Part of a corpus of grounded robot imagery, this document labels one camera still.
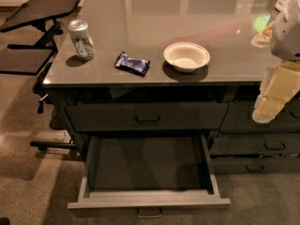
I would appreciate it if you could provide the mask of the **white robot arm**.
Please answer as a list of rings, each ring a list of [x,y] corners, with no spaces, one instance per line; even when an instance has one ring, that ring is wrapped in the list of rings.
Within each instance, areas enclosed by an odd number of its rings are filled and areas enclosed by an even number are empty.
[[[262,76],[252,119],[271,122],[300,91],[300,0],[290,0],[275,18],[270,35],[271,54],[281,59]]]

